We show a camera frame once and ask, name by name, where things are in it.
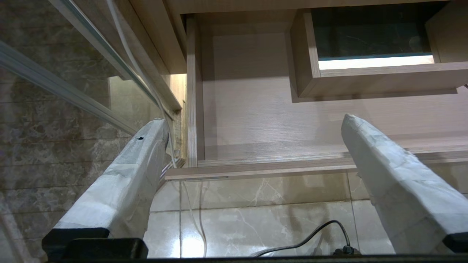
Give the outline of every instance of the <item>white cable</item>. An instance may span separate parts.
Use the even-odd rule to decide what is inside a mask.
[[[153,87],[153,83],[148,81],[148,78],[143,74],[143,71],[141,70],[140,66],[138,65],[135,57],[133,56],[132,51],[130,50],[130,47],[128,46],[127,40],[125,39],[124,31],[122,30],[122,27],[120,26],[120,22],[117,17],[117,12],[115,10],[114,2],[112,0],[107,0],[107,6],[109,7],[110,14],[112,15],[112,19],[114,20],[114,23],[117,28],[117,32],[120,36],[120,40],[122,41],[122,44],[124,45],[125,52],[127,53],[128,58],[130,59],[131,63],[133,64],[133,67],[137,71],[137,73],[140,75],[140,77],[143,79],[143,81],[150,87],[152,90],[156,90]],[[156,103],[159,106],[159,109],[161,110],[161,113],[163,115],[164,120],[166,120],[166,112],[164,111],[164,108],[162,107],[161,100],[159,99],[157,94],[154,94],[154,98],[156,99]],[[169,148],[171,151],[171,160],[172,160],[172,166],[174,168],[177,168],[176,164],[176,159],[175,159],[175,153],[174,153],[174,147],[172,144],[172,137],[171,137],[171,127],[169,126],[169,123],[166,121],[168,124],[169,128]]]
[[[198,225],[197,223],[195,222],[195,216],[193,216],[193,211],[192,211],[192,204],[190,203],[190,197],[189,197],[189,191],[187,190],[187,185],[185,185],[185,181],[182,181],[182,185],[183,187],[185,188],[185,193],[187,194],[187,201],[189,203],[189,211],[190,211],[190,216],[191,216],[191,220],[192,220],[192,223],[193,225],[195,226],[198,234],[200,234],[200,236],[202,237],[202,240],[203,240],[203,257],[206,257],[206,249],[207,249],[207,243],[206,243],[206,236],[205,236],[205,232],[203,231],[203,225],[202,225],[202,220],[201,220],[201,207],[199,207],[199,213],[200,213],[200,228],[202,229],[200,231],[200,228],[198,228]],[[200,192],[202,191],[202,188],[203,187],[203,183],[200,185]]]
[[[153,84],[152,82],[149,82],[148,81],[148,78],[145,76],[145,74],[143,73],[143,71],[141,70],[140,66],[138,65],[135,57],[133,56],[132,54],[132,51],[130,50],[129,46],[128,46],[128,43],[127,43],[127,40],[125,39],[125,35],[124,35],[124,32],[122,30],[122,27],[120,26],[120,22],[118,20],[118,17],[117,17],[117,12],[115,10],[115,6],[114,6],[114,2],[112,0],[107,0],[107,5],[109,7],[109,10],[110,10],[110,13],[112,15],[112,19],[114,20],[114,23],[116,25],[116,28],[117,28],[117,32],[120,36],[120,40],[122,41],[122,44],[124,45],[124,49],[125,49],[125,52],[127,53],[127,56],[128,58],[130,59],[131,63],[133,64],[133,67],[135,68],[135,70],[137,71],[137,73],[140,75],[140,77],[143,79],[143,81],[150,87],[152,88],[153,90],[156,90],[154,87],[153,87]],[[158,106],[159,106],[159,109],[161,110],[161,113],[163,114],[163,117],[164,119],[166,119],[166,112],[164,111],[164,108],[162,107],[162,103],[161,103],[161,100],[159,99],[158,95],[155,94],[155,99],[156,99],[156,103],[158,103]],[[175,160],[175,152],[174,152],[174,147],[173,147],[173,144],[172,144],[172,138],[171,138],[171,128],[169,126],[169,123],[168,124],[168,127],[169,127],[169,148],[170,148],[170,151],[171,151],[171,160],[172,160],[172,166],[174,168],[177,168],[177,164],[176,164],[176,160]],[[185,192],[187,193],[187,200],[188,200],[188,203],[189,203],[189,211],[190,211],[190,215],[191,215],[191,219],[192,219],[192,223],[193,225],[195,226],[195,228],[197,229],[198,233],[200,234],[200,236],[202,237],[203,239],[203,245],[204,245],[204,252],[203,252],[203,257],[206,257],[206,249],[207,249],[207,243],[206,243],[206,236],[205,236],[205,232],[203,230],[203,225],[202,225],[202,222],[201,222],[201,214],[200,214],[200,228],[202,229],[202,231],[200,231],[200,229],[198,228],[198,225],[196,224],[195,222],[195,217],[193,216],[193,211],[192,211],[192,205],[190,204],[190,198],[189,198],[189,192],[187,190],[187,186],[185,185],[185,182],[182,181],[182,184],[185,188]],[[203,184],[201,184],[201,187],[200,187],[200,213],[201,213],[201,191],[203,190],[202,189],[203,187]]]

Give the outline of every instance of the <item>black cable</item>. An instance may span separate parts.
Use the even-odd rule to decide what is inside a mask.
[[[287,247],[279,247],[279,248],[270,248],[270,249],[262,250],[262,251],[258,252],[254,257],[259,257],[259,256],[262,256],[262,255],[265,255],[267,253],[274,252],[274,251],[298,248],[298,247],[304,245],[305,243],[309,242],[309,240],[311,240],[320,230],[322,230],[324,227],[328,226],[331,223],[337,223],[340,226],[341,231],[343,231],[344,239],[346,239],[346,245],[348,247],[350,247],[351,246],[350,239],[348,238],[348,234],[346,233],[346,230],[344,229],[344,226],[338,220],[330,220],[327,223],[325,223],[325,224],[319,226],[318,228],[316,228],[306,239],[304,239],[301,243],[299,243],[297,245],[292,245],[292,246],[287,246]]]

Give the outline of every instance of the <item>wooden cabinet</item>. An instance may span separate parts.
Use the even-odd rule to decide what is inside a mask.
[[[434,19],[447,19],[450,6]],[[458,58],[446,45],[464,51],[461,33],[459,44],[441,40],[431,65],[327,71],[314,66],[312,23],[310,9],[187,15],[188,168],[168,180],[353,169],[341,138],[346,113],[423,162],[468,161],[468,67],[445,60]],[[431,48],[437,30],[449,34],[433,27]]]

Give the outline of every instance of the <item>marble floor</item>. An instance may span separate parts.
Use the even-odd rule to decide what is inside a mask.
[[[467,164],[431,168],[468,196]],[[148,258],[203,256],[203,241],[194,227],[189,204],[197,225],[202,220],[207,257],[251,256],[266,248],[293,245],[332,219],[343,224],[351,245],[362,254],[395,253],[355,172],[166,182],[151,207],[144,237]],[[330,255],[344,245],[339,226],[332,224],[300,248],[269,255]]]

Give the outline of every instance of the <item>marble wall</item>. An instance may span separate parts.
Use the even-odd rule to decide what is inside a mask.
[[[134,86],[110,86],[119,73],[47,0],[3,0],[0,19],[1,41],[104,106],[125,106],[138,128],[157,117]],[[43,261],[41,239],[131,136],[6,69],[0,112],[0,219],[22,261]]]

